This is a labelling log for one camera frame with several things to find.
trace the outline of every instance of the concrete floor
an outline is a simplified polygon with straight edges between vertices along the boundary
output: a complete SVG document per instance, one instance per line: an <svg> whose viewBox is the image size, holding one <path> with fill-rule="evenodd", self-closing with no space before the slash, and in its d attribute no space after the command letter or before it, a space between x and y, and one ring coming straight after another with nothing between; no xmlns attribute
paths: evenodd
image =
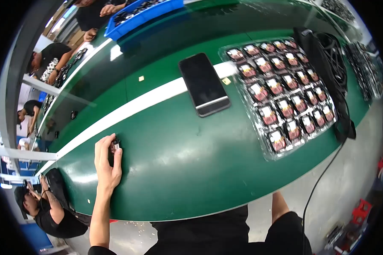
<svg viewBox="0 0 383 255"><path fill-rule="evenodd" d="M383 102L374 102L357 127L357 139L345 143L315 189L305 221L305 232L313 252L323 249L324 238L335 223L349 222L353 207L359 198L367 196L373 185L377 162L383 153L382 120ZM317 178L334 153L304 176L281 188L289 208L301 217ZM250 202L248 211L250 242L264 241L271 225L271 195ZM120 221L110 227L110 249L117 254L144 254L157 241L157 232L149 222ZM89 231L66 242L85 255L90 248Z"/></svg>

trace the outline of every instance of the man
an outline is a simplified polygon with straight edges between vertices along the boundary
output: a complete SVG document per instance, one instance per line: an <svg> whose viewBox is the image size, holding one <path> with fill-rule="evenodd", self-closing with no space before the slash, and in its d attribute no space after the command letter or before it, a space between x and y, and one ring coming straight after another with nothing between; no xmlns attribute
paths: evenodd
<svg viewBox="0 0 383 255"><path fill-rule="evenodd" d="M30 137L21 138L18 142L17 149L19 149L19 150L30 150L30 142L31 142ZM37 142L34 142L33 150L34 151L40 151L40 148L38 147Z"/></svg>
<svg viewBox="0 0 383 255"><path fill-rule="evenodd" d="M47 234L58 238L72 238L83 235L88 227L64 209L54 194L49 191L45 177L41 176L41 196L33 191L31 183L16 187L15 199L20 209L31 215L37 225Z"/></svg>
<svg viewBox="0 0 383 255"><path fill-rule="evenodd" d="M70 47L55 42L45 47L41 52L33 52L27 65L26 73L34 72L45 83L52 85L58 73L72 56Z"/></svg>
<svg viewBox="0 0 383 255"><path fill-rule="evenodd" d="M117 13L135 0L72 0L79 7L76 18L84 34L84 41L90 42L95 38L99 28L106 24L111 14Z"/></svg>
<svg viewBox="0 0 383 255"><path fill-rule="evenodd" d="M30 134L32 134L34 131L34 127L36 126L36 121L38 114L40 113L41 106L42 102L39 102L37 100L29 100L24 104L23 109L17 112L18 125L21 125L21 122L24 121L26 115L33 117L32 123L27 131L27 136L30 136Z"/></svg>
<svg viewBox="0 0 383 255"><path fill-rule="evenodd" d="M88 255L116 255L108 249L109 202L122 176L122 149L115 152L113 167L106 156L114 139L115 134L112 134L95 144L98 186L89 229L91 248ZM247 216L248 207L243 206L190 220L152 222L158 231L158 242L146 254L312 254L308 239L303 239L301 218L289 210L280 192L272 195L272 225L265 242L248 243Z"/></svg>

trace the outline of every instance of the small black device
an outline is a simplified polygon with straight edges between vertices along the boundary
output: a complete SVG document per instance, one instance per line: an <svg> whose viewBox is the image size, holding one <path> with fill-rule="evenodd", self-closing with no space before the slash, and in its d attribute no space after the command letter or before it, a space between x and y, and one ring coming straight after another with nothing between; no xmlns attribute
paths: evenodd
<svg viewBox="0 0 383 255"><path fill-rule="evenodd" d="M206 117L230 107L230 99L206 54L199 53L181 60L179 69L197 115Z"/></svg>
<svg viewBox="0 0 383 255"><path fill-rule="evenodd" d="M77 115L78 115L78 112L76 110L73 110L71 112L71 119L74 120L77 117Z"/></svg>

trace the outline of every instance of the green workbench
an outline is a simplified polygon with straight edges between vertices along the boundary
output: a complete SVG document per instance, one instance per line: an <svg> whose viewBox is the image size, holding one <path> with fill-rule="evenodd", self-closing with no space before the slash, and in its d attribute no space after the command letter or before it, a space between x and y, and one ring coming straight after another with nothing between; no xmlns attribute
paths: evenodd
<svg viewBox="0 0 383 255"><path fill-rule="evenodd" d="M292 27L305 24L337 35L313 13L310 5L296 1L204 0L156 18L118 42L105 43L101 30L92 45L102 48L63 90L92 105L82 105L49 150L59 151L113 110L178 79L178 62L193 54L205 52L212 64L219 64L223 46L292 35ZM346 32L357 39L354 28ZM117 49L122 54L113 58ZM369 106L346 64L347 102L358 125ZM164 72L157 71L162 67ZM123 177L111 199L111 218L131 221L178 220L238 207L299 178L339 146L329 129L294 153L266 161L236 85L225 89L232 102L229 109L200 118L189 94L181 93L112 125L60 158L52 167L61 170L72 206L92 214L97 186L93 148L111 133L124 147ZM53 107L48 118L69 118L68 112L57 113L63 104L68 103L61 96L60 107Z"/></svg>

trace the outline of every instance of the plastic tray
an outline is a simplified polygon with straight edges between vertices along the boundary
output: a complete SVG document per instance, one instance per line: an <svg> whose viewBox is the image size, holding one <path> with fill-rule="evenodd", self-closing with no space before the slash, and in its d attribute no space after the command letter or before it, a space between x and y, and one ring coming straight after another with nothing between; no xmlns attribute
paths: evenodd
<svg viewBox="0 0 383 255"><path fill-rule="evenodd" d="M108 22L108 27L105 31L104 37L109 37L112 40L116 41L132 29L137 28L138 26L146 23L147 21L156 18L162 14L168 13L175 9L182 8L184 6L183 0L166 0L164 2L158 3L155 6L147 8L146 10L137 13L132 18L125 21L123 24L115 26L113 18L123 11L132 12L134 9L138 8L146 0L138 0L123 8L119 12L115 13Z"/></svg>

